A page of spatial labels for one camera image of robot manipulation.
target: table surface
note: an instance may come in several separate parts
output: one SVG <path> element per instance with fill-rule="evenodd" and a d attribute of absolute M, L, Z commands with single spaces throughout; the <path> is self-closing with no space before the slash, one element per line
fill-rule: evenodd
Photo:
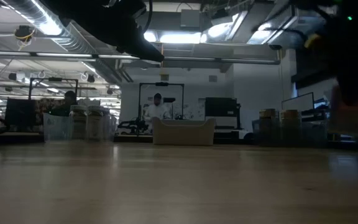
<path fill-rule="evenodd" d="M 0 223 L 358 223 L 358 153 L 0 146 Z"/>

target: ductwork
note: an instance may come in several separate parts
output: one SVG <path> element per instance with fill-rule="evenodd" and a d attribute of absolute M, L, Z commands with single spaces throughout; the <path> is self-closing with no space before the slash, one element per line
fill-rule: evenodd
<path fill-rule="evenodd" d="M 60 19 L 38 0 L 2 0 L 2 2 L 15 10 L 45 35 L 58 35 L 64 37 L 62 39 L 54 38 L 53 41 L 69 53 L 97 53 L 74 27 L 71 25 L 67 26 L 67 28 L 64 27 L 60 22 Z M 109 65 L 101 59 L 96 59 L 95 62 L 84 63 L 94 67 L 96 72 L 108 83 L 117 84 L 122 81 L 120 75 L 113 69 L 110 69 Z M 112 60 L 111 63 L 112 65 L 110 66 L 114 66 L 116 61 Z"/>

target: fluorescent light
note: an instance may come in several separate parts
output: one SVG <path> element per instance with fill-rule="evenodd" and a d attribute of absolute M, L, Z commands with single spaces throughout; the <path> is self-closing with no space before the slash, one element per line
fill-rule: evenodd
<path fill-rule="evenodd" d="M 233 20 L 233 22 L 236 21 L 237 17 L 239 17 L 239 13 L 237 13 L 236 15 L 234 15 L 234 16 L 231 17 L 232 20 Z"/>
<path fill-rule="evenodd" d="M 113 59 L 139 59 L 130 55 L 99 55 L 99 58 L 113 58 Z"/>
<path fill-rule="evenodd" d="M 44 8 L 36 0 L 31 0 L 32 3 L 41 11 L 42 16 L 46 18 L 45 22 L 39 24 L 39 29 L 45 35 L 59 35 L 63 32 L 60 26 L 45 12 Z"/>
<path fill-rule="evenodd" d="M 262 40 L 264 41 L 268 36 L 271 35 L 272 31 L 269 30 L 265 30 L 266 28 L 270 28 L 272 25 L 270 23 L 265 23 L 262 24 L 259 28 L 258 31 L 255 32 L 252 37 L 249 39 L 247 44 L 256 44 L 255 41 L 258 40 Z"/>
<path fill-rule="evenodd" d="M 85 62 L 81 62 L 83 65 L 85 65 L 85 67 L 87 67 L 89 70 L 91 70 L 92 72 L 96 72 L 96 69 L 94 69 L 94 67 L 88 65 L 87 63 Z"/>
<path fill-rule="evenodd" d="M 154 32 L 146 32 L 143 34 L 144 36 L 144 39 L 146 39 L 147 41 L 149 42 L 156 42 L 157 41 L 157 38 L 155 37 L 155 34 Z"/>
<path fill-rule="evenodd" d="M 28 52 L 5 52 L 0 51 L 0 55 L 7 55 L 7 56 L 30 56 Z"/>
<path fill-rule="evenodd" d="M 226 23 L 212 26 L 208 30 L 208 35 L 210 35 L 211 37 L 218 37 L 222 34 L 225 34 L 230 30 L 232 24 L 233 24 L 232 22 L 226 22 Z"/>
<path fill-rule="evenodd" d="M 13 97 L 13 98 L 26 98 L 28 99 L 29 96 L 28 95 L 5 95 L 5 94 L 0 94 L 0 97 Z M 31 96 L 31 98 L 53 98 L 53 99 L 64 99 L 64 96 L 42 96 L 42 95 L 38 95 L 38 96 Z"/>
<path fill-rule="evenodd" d="M 41 85 L 43 85 L 43 86 L 46 86 L 46 87 L 49 86 L 48 84 L 45 84 L 45 83 L 42 83 L 42 82 L 39 82 L 39 84 L 41 84 Z"/>
<path fill-rule="evenodd" d="M 233 25 L 230 30 L 230 33 L 226 36 L 226 40 L 231 40 L 238 29 L 240 28 L 240 25 L 242 24 L 242 21 L 246 18 L 248 11 L 242 11 L 238 16 L 236 16 L 237 20 L 233 20 Z"/>
<path fill-rule="evenodd" d="M 59 90 L 57 90 L 57 89 L 55 89 L 55 88 L 48 88 L 47 90 L 52 91 L 52 92 L 55 92 L 55 93 L 58 93 L 58 92 L 59 92 Z"/>
<path fill-rule="evenodd" d="M 168 44 L 199 44 L 201 33 L 197 32 L 194 34 L 164 34 L 160 38 L 160 42 Z"/>
<path fill-rule="evenodd" d="M 60 54 L 60 53 L 37 53 L 40 57 L 78 57 L 78 58 L 90 58 L 90 54 Z"/>
<path fill-rule="evenodd" d="M 200 43 L 205 43 L 207 41 L 206 34 L 201 35 Z"/>

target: ceiling light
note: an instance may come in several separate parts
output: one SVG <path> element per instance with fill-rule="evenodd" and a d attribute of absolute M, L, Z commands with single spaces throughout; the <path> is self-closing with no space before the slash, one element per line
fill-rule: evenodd
<path fill-rule="evenodd" d="M 48 84 L 45 84 L 45 83 L 40 83 L 40 84 L 43 85 L 43 86 L 46 86 L 46 87 L 49 86 Z"/>
<path fill-rule="evenodd" d="M 233 20 L 233 22 L 236 21 L 237 17 L 239 17 L 239 13 L 237 13 L 236 15 L 233 15 L 233 16 L 231 17 L 232 20 Z"/>
<path fill-rule="evenodd" d="M 271 26 L 272 25 L 270 23 L 261 25 L 258 28 L 258 31 L 252 35 L 251 39 L 266 39 L 271 34 L 271 31 L 265 29 L 270 28 Z"/>
<path fill-rule="evenodd" d="M 154 32 L 146 32 L 144 33 L 144 39 L 146 39 L 149 42 L 156 42 L 157 38 L 155 37 Z"/>
<path fill-rule="evenodd" d="M 52 91 L 52 92 L 54 92 L 54 93 L 58 93 L 58 92 L 59 92 L 59 90 L 57 90 L 57 89 L 55 89 L 55 88 L 48 88 L 47 90 Z"/>
<path fill-rule="evenodd" d="M 7 56 L 31 56 L 28 52 L 4 52 L 0 51 L 0 55 L 7 55 Z"/>
<path fill-rule="evenodd" d="M 205 43 L 207 41 L 206 34 L 201 35 L 200 43 Z"/>
<path fill-rule="evenodd" d="M 197 32 L 194 34 L 164 34 L 161 36 L 160 41 L 168 44 L 199 44 L 201 33 Z"/>
<path fill-rule="evenodd" d="M 63 32 L 63 30 L 60 28 L 60 26 L 50 17 L 48 16 L 47 12 L 43 9 L 42 6 L 38 3 L 36 0 L 31 0 L 32 3 L 39 9 L 41 12 L 41 15 L 43 15 L 46 20 L 45 22 L 39 24 L 39 29 L 45 34 L 45 35 L 59 35 Z"/>
<path fill-rule="evenodd" d="M 89 70 L 91 70 L 92 72 L 95 72 L 96 73 L 96 69 L 94 69 L 94 67 L 88 65 L 87 63 L 85 62 L 81 62 L 83 65 L 85 65 L 85 67 L 87 67 Z"/>
<path fill-rule="evenodd" d="M 212 26 L 208 30 L 208 35 L 210 35 L 211 37 L 218 37 L 222 34 L 225 34 L 230 30 L 231 25 L 232 22 L 227 22 L 227 23 Z"/>
<path fill-rule="evenodd" d="M 90 54 L 60 54 L 60 53 L 37 53 L 40 57 L 78 57 L 78 58 L 91 58 Z"/>

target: man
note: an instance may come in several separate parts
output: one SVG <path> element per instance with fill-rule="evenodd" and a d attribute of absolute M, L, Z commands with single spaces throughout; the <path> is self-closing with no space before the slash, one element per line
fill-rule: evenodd
<path fill-rule="evenodd" d="M 154 102 L 152 105 L 147 108 L 146 113 L 144 114 L 144 118 L 146 123 L 149 125 L 149 130 L 152 129 L 152 118 L 160 118 L 160 119 L 167 119 L 169 117 L 168 110 L 166 107 L 161 104 L 161 94 L 156 93 L 154 95 Z"/>
<path fill-rule="evenodd" d="M 55 116 L 68 116 L 72 105 L 77 105 L 76 95 L 73 91 L 67 91 L 65 93 L 65 103 L 51 110 L 50 114 Z"/>

